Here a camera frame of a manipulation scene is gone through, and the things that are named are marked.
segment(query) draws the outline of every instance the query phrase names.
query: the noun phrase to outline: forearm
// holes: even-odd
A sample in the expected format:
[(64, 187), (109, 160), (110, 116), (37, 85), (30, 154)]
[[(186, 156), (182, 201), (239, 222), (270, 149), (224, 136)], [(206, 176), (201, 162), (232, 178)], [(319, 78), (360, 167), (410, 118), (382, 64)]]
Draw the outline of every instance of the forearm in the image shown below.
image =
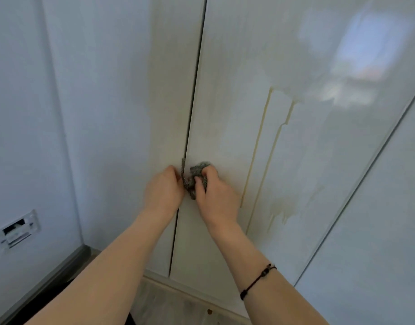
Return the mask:
[(145, 264), (166, 226), (157, 218), (142, 212), (28, 325), (124, 324)]
[[(227, 230), (213, 230), (211, 234), (230, 268), (239, 292), (242, 292), (270, 262), (255, 248), (238, 224)], [(248, 291), (244, 303), (254, 325), (327, 324), (275, 269), (259, 279)]]

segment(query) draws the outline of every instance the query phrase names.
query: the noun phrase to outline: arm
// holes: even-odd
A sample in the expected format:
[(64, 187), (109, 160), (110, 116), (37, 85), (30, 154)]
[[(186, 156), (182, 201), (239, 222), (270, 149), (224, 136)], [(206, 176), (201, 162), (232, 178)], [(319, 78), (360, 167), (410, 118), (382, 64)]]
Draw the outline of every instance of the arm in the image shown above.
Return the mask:
[(157, 174), (135, 222), (27, 324), (124, 324), (150, 253), (183, 195), (172, 166)]
[[(204, 169), (207, 192), (196, 180), (197, 204), (210, 235), (220, 249), (239, 292), (246, 289), (270, 263), (246, 237), (237, 224), (239, 196), (218, 178), (216, 169)], [(245, 308), (254, 325), (314, 324), (327, 325), (324, 318), (275, 269), (262, 277), (244, 298)]]

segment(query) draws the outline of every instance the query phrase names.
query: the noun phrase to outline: outlet box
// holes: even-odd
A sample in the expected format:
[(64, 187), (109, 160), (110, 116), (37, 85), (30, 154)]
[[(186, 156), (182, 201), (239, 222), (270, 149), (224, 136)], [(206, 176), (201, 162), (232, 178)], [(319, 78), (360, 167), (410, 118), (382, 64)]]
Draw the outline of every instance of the outlet box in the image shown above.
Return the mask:
[(30, 213), (0, 229), (0, 247), (8, 251), (26, 238), (39, 232), (39, 230), (36, 210), (32, 210)]

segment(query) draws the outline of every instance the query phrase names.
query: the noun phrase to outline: floor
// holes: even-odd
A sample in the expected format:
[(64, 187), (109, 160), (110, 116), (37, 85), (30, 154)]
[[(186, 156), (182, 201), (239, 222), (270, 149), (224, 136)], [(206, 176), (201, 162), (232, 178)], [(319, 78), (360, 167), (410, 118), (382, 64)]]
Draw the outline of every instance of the floor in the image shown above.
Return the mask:
[(137, 325), (241, 325), (144, 280), (138, 287), (131, 314)]

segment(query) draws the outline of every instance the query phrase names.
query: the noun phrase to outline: wardrobe door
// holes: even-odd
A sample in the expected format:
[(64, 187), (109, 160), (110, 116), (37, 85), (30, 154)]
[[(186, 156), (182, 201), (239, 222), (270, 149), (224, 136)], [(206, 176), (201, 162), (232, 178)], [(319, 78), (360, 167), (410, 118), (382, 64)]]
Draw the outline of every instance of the wardrobe door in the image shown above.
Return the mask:
[[(208, 0), (186, 164), (295, 284), (414, 95), (415, 0)], [(171, 278), (246, 315), (189, 198)]]
[[(204, 0), (43, 0), (85, 244), (134, 220), (184, 154)], [(175, 222), (148, 268), (168, 276)]]
[(415, 103), (296, 285), (335, 324), (415, 324)]

